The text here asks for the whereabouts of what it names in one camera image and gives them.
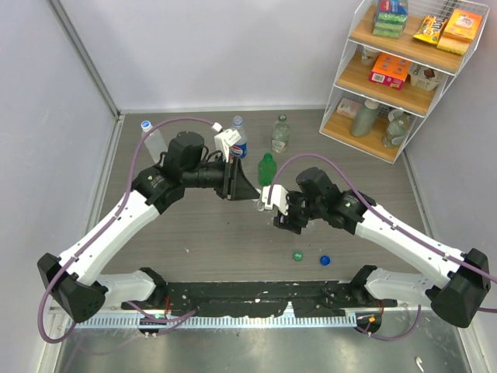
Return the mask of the clear plastic bottle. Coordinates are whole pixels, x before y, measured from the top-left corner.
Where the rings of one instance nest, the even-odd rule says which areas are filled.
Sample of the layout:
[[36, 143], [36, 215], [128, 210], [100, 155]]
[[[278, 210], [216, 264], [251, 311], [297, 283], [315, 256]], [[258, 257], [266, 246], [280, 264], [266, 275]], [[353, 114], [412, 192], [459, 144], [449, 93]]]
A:
[[276, 218], [278, 217], [279, 213], [279, 208], [277, 204], [274, 204], [273, 202], [269, 203], [267, 200], [259, 198], [255, 202], [255, 209], [260, 213], [270, 215], [270, 220], [269, 220], [270, 224], [272, 226], [276, 225]]

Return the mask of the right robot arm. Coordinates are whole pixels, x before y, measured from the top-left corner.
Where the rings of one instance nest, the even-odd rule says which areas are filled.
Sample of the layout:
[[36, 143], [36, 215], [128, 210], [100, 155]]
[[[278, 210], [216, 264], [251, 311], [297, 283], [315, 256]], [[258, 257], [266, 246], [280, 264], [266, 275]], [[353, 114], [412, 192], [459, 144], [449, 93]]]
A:
[[491, 288], [486, 277], [488, 257], [477, 249], [464, 253], [446, 246], [395, 218], [362, 193], [341, 191], [327, 174], [311, 167], [296, 178], [299, 189], [281, 185], [262, 190], [265, 209], [278, 210], [273, 224], [296, 234], [321, 219], [333, 228], [371, 241], [395, 254], [417, 271], [391, 272], [366, 265], [350, 288], [355, 304], [397, 300], [431, 308], [449, 324], [467, 328]]

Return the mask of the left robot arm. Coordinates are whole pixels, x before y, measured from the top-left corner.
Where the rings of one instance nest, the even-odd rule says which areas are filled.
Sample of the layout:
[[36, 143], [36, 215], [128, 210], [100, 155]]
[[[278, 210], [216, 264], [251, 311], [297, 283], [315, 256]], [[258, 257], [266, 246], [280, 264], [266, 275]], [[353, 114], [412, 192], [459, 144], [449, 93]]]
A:
[[37, 266], [45, 288], [76, 323], [102, 307], [128, 301], [160, 308], [168, 295], [165, 280], [148, 267], [129, 274], [104, 275], [103, 268], [145, 225], [184, 197], [188, 188], [212, 189], [226, 200], [256, 200], [230, 148], [240, 134], [227, 129], [214, 138], [215, 158], [203, 157], [204, 139], [191, 131], [173, 138], [158, 163], [137, 174], [117, 206], [85, 237], [59, 256], [44, 254]]

